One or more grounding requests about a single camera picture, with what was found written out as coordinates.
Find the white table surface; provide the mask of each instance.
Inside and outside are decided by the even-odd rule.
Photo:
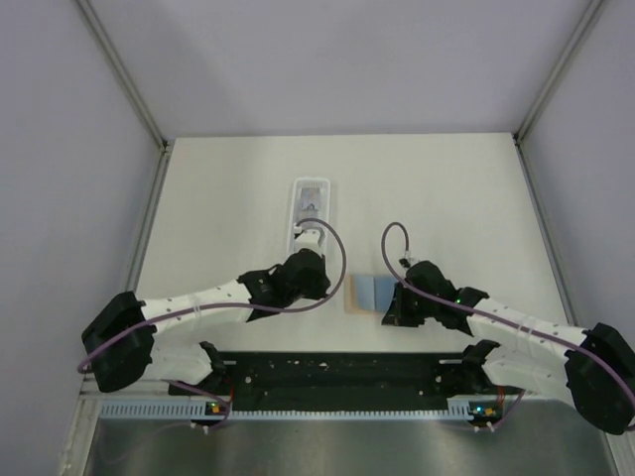
[[[331,224],[351,273],[387,274],[379,242],[402,221],[413,256],[457,287],[566,323],[547,252],[509,134],[178,139],[140,282],[139,298],[199,291],[285,260],[297,177],[331,181]],[[329,240],[332,282],[339,256]],[[403,241],[389,239],[396,261]],[[200,340],[219,350],[460,351],[472,342],[429,321],[386,327],[344,313],[343,295],[300,315],[217,326]]]

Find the metal frame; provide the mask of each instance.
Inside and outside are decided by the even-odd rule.
[[[72,0],[72,3],[74,3],[77,7],[79,15],[84,21],[88,32],[90,32],[97,42],[99,49],[103,53],[104,59],[108,63],[108,66],[110,66],[112,73],[121,87],[121,90],[128,98],[128,101],[139,117],[139,120],[144,125],[150,136],[152,136],[159,150],[164,150],[167,146],[167,141],[159,130],[157,122],[154,117],[152,117],[150,109],[148,109],[148,106],[143,100],[143,97],[132,80],[128,69],[121,60],[117,50],[115,50],[115,47],[112,45],[112,42],[110,41],[106,30],[103,28],[103,25],[92,7],[90,0]]]
[[[84,21],[86,28],[93,36],[97,45],[102,50],[104,59],[110,66],[121,89],[128,98],[135,113],[143,123],[144,127],[153,138],[155,144],[161,151],[161,157],[157,163],[155,178],[150,190],[146,212],[143,216],[140,231],[137,237],[134,253],[131,259],[128,276],[124,289],[133,290],[136,288],[141,273],[141,267],[145,257],[146,249],[150,239],[150,232],[157,211],[161,189],[168,170],[168,163],[172,147],[167,143],[165,136],[159,129],[154,117],[146,105],[139,89],[135,85],[128,69],[125,67],[120,55],[112,45],[110,38],[99,20],[90,0],[72,0]],[[527,115],[518,131],[514,134],[515,145],[518,152],[523,174],[527,183],[532,203],[538,218],[539,226],[549,260],[554,271],[558,290],[565,307],[567,318],[570,322],[576,323],[574,304],[567,286],[567,277],[563,270],[561,255],[558,252],[556,240],[552,228],[550,227],[545,205],[535,184],[534,173],[531,161],[524,154],[524,141],[531,133],[534,125],[539,120],[542,112],[558,89],[563,77],[567,73],[576,54],[579,52],[584,40],[599,19],[607,0],[589,0],[579,22],[577,23],[569,41],[556,61],[547,80],[543,84],[539,94],[530,107]],[[90,444],[93,439],[97,420],[99,418],[103,395],[97,395],[94,382],[86,379],[79,395],[78,404],[73,417],[71,430],[61,455],[61,466],[59,474],[63,476],[82,476],[87,462]],[[131,386],[126,389],[125,398],[163,400],[167,397],[167,384],[160,382],[147,382]],[[622,437],[607,436],[607,443],[615,459],[620,475],[635,476],[635,436],[628,435]]]
[[[547,80],[541,87],[538,96],[534,99],[525,119],[523,119],[523,122],[515,134],[519,144],[522,144],[523,141],[527,139],[527,136],[540,118],[554,92],[558,89],[558,86],[569,70],[569,67],[584,43],[584,40],[586,40],[589,33],[597,23],[597,20],[599,20],[599,17],[604,11],[604,7],[607,3],[608,0],[590,0],[586,5],[586,8],[577,22],[571,37],[567,41],[565,48],[558,57],[554,67],[552,67],[549,76],[547,76]]]

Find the cable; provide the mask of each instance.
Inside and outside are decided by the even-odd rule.
[[[411,284],[407,283],[406,280],[404,280],[401,276],[399,276],[399,274],[397,273],[397,271],[395,271],[395,269],[393,268],[393,266],[390,264],[390,261],[388,260],[388,255],[386,254],[386,237],[388,236],[388,232],[394,227],[397,226],[399,228],[401,228],[402,230],[405,230],[406,227],[399,222],[393,222],[390,223],[386,229],[384,230],[382,236],[381,236],[381,255],[382,258],[384,259],[384,263],[386,265],[386,267],[388,268],[388,270],[390,271],[390,273],[395,277],[395,279],[397,279],[397,281],[399,281],[399,283],[401,283],[401,285],[412,291],[413,293],[415,293],[416,295],[419,295],[423,298],[427,298],[430,300],[433,300],[434,302],[438,302],[439,304],[444,304],[447,305],[449,307],[454,307],[458,310],[462,310],[463,312],[468,312],[469,314],[478,314],[478,315],[482,315],[483,317],[487,317],[489,319],[495,320],[496,322],[499,322],[503,325],[506,325],[508,327],[513,327],[514,329],[519,329],[525,333],[531,333],[532,335],[535,335],[536,337],[540,337],[541,339],[545,339],[545,340],[549,340],[552,341],[556,344],[560,344],[564,347],[566,347],[567,349],[570,350],[574,350],[575,352],[579,352],[580,354],[585,355],[586,357],[588,357],[589,359],[591,359],[593,362],[595,362],[597,365],[599,365],[602,370],[604,370],[616,383],[617,385],[620,387],[620,389],[624,392],[624,394],[626,395],[626,397],[628,398],[628,400],[630,401],[631,405],[633,406],[633,409],[635,409],[635,395],[633,395],[633,392],[631,392],[631,389],[628,387],[628,385],[626,384],[626,382],[624,382],[624,380],[617,374],[617,372],[615,372],[606,362],[604,362],[602,359],[600,359],[598,356],[596,356],[595,354],[593,354],[592,352],[578,346],[575,344],[571,344],[570,342],[565,341],[564,339],[560,339],[559,337],[555,337],[553,335],[550,334],[546,334],[545,332],[541,332],[538,330],[533,330],[530,329],[529,327],[525,327],[525,326],[519,326],[517,323],[511,321],[511,320],[507,320],[503,317],[500,317],[496,314],[492,314],[491,312],[487,312],[484,310],[480,310],[480,309],[475,309],[472,307],[468,307],[466,305],[461,305],[461,304],[457,304],[456,302],[452,302],[451,300],[446,300],[443,299],[441,297],[437,297],[435,295],[431,295],[429,293],[425,293],[417,288],[415,288],[414,286],[412,286]],[[626,431],[633,431],[635,429],[635,424],[628,426],[626,428]]]
[[[230,402],[222,399],[221,397],[219,397],[217,395],[211,394],[209,392],[206,392],[204,390],[198,389],[198,388],[193,387],[191,385],[184,384],[183,382],[177,382],[177,381],[174,381],[174,380],[166,380],[165,382],[169,383],[170,385],[174,385],[175,387],[179,387],[180,389],[188,390],[190,392],[194,392],[194,393],[199,394],[199,395],[201,395],[203,397],[208,397],[209,399],[215,400],[215,401],[219,402],[221,405],[224,405],[227,408],[227,410],[223,413],[223,418],[221,420],[211,419],[209,421],[210,425],[208,426],[208,428],[216,431],[217,429],[219,429],[219,428],[221,428],[221,427],[223,427],[223,426],[225,426],[227,424],[228,419],[229,419],[229,414],[231,413],[231,403]],[[103,454],[103,447],[100,446],[99,447],[99,453],[100,453],[99,456],[108,465],[120,463],[124,459],[128,458],[131,454],[139,451],[142,446],[144,446],[146,443],[148,443],[151,439],[153,439],[159,433],[162,433],[163,431],[165,431],[167,429],[176,428],[178,426],[191,426],[191,423],[178,421],[178,422],[165,424],[165,425],[159,427],[158,429],[156,429],[155,431],[151,432],[147,436],[145,436],[141,441],[139,441],[137,444],[135,444],[132,447],[132,449],[129,449],[125,453],[120,454],[119,456],[117,456],[116,458],[113,458],[113,459],[106,458],[104,456],[104,454]]]
[[[344,244],[342,243],[341,238],[339,238],[339,235],[337,234],[337,232],[328,223],[326,223],[323,220],[320,220],[319,218],[304,218],[304,219],[300,220],[297,224],[301,225],[301,224],[306,223],[306,222],[315,222],[315,223],[323,226],[324,228],[326,228],[333,235],[333,238],[335,238],[335,241],[337,242],[337,245],[339,246],[339,251],[341,253],[341,273],[339,274],[339,280],[337,280],[337,283],[333,287],[332,291],[328,295],[326,295],[326,297],[324,299],[319,300],[318,302],[314,302],[313,304],[306,305],[304,307],[293,307],[293,308],[270,307],[268,305],[251,304],[251,303],[247,303],[247,302],[215,302],[215,303],[210,303],[210,304],[203,304],[203,305],[201,305],[199,307],[199,310],[211,310],[211,309],[221,309],[221,308],[223,308],[223,309],[225,309],[225,308],[243,308],[243,309],[264,310],[264,311],[267,311],[267,312],[276,312],[276,313],[280,313],[280,314],[297,314],[297,313],[300,313],[300,312],[307,312],[309,310],[313,310],[313,309],[315,309],[317,307],[320,307],[321,305],[326,304],[327,302],[329,302],[333,298],[333,296],[335,296],[337,294],[337,292],[339,291],[339,289],[341,288],[341,285],[344,282],[344,278],[346,276],[346,262],[347,262],[346,249],[344,248]],[[193,307],[188,307],[186,309],[175,310],[173,312],[169,312],[167,314],[159,315],[157,317],[153,317],[152,319],[144,320],[143,322],[139,322],[137,324],[134,324],[134,325],[128,327],[127,329],[119,332],[114,337],[106,340],[103,344],[97,346],[97,348],[95,348],[92,352],[90,352],[79,363],[79,365],[77,366],[77,372],[79,372],[80,374],[88,373],[87,366],[88,366],[88,364],[90,362],[92,362],[104,350],[106,350],[109,347],[111,347],[112,345],[116,344],[121,339],[127,337],[128,335],[130,335],[135,330],[140,329],[142,327],[146,327],[148,325],[154,325],[154,324],[156,324],[158,322],[162,322],[164,320],[174,319],[176,317],[180,317],[182,315],[189,314],[190,312],[193,312],[193,311],[194,311]]]
[[[100,440],[100,444],[99,444],[99,457],[101,458],[101,460],[106,463],[107,465],[113,465],[113,464],[117,464],[120,463],[121,461],[123,461],[126,458],[129,458],[131,454],[136,453],[137,451],[139,451],[143,446],[145,446],[151,439],[154,439],[155,436],[157,436],[159,433],[162,433],[163,431],[167,430],[167,429],[172,429],[172,428],[176,428],[178,426],[190,426],[189,423],[186,423],[184,421],[178,421],[175,423],[168,423],[168,424],[164,424],[163,426],[160,426],[158,429],[154,430],[153,432],[151,432],[150,434],[146,435],[145,437],[143,437],[139,442],[137,442],[131,449],[129,449],[128,451],[120,454],[119,456],[117,456],[116,458],[108,458],[104,455],[104,451],[103,451],[103,444]],[[103,430],[99,432],[101,437],[104,437],[104,432]]]
[[[501,387],[500,385],[498,386],[498,395],[499,395],[498,406],[502,409],[503,406],[505,405],[505,388]]]
[[[403,223],[400,223],[399,221],[393,221],[392,223],[389,223],[388,226],[386,227],[387,230],[390,230],[393,226],[396,226],[397,228],[401,228],[401,231],[404,232],[404,241],[406,242],[404,248],[405,251],[410,251],[410,234],[408,234],[408,230],[406,229],[406,226],[404,226]]]
[[[491,426],[489,425],[482,425],[482,426],[475,426],[473,424],[471,424],[469,421],[466,421],[465,425],[457,425],[457,424],[444,424],[442,423],[442,426],[445,426],[447,428],[451,428],[451,429],[460,429],[461,431],[471,431],[471,432],[480,432],[480,431],[484,431],[486,429],[490,429],[492,432],[494,432],[495,430],[497,430],[501,424],[503,424],[504,421],[507,421],[507,419],[509,418],[509,416],[512,414],[512,412],[514,412],[514,410],[516,410],[518,408],[518,404],[520,404],[520,401],[523,400],[523,397],[525,397],[525,391],[523,390],[520,394],[518,394],[518,397],[516,397],[516,400],[514,400],[514,402],[512,403],[512,405],[509,407],[509,410],[505,413],[505,415],[503,415],[501,417],[501,419],[499,421],[497,421],[496,423],[492,424]]]

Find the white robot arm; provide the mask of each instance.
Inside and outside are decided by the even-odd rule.
[[[510,386],[560,400],[598,428],[621,434],[635,410],[635,353],[617,330],[554,324],[514,310],[473,288],[456,289],[429,261],[408,267],[395,285],[385,325],[419,326],[434,318],[480,339],[459,366],[439,367],[437,382],[479,388]]]
[[[322,299],[323,303],[330,281],[321,253],[321,230],[295,231],[296,252],[282,265],[251,271],[225,285],[179,297],[138,299],[132,292],[117,295],[81,336],[88,353],[85,362],[90,362],[99,389],[114,392],[139,379],[196,385],[220,378],[223,363],[214,346],[205,341],[213,326],[274,315],[300,298]],[[132,327],[134,331],[125,338],[108,342]]]

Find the gray wall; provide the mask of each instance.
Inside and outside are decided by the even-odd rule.
[[[43,476],[157,153],[72,2],[0,2],[0,64],[0,473]]]
[[[611,0],[526,152],[586,325],[635,344],[635,2]]]
[[[93,0],[169,136],[508,132],[588,0]]]

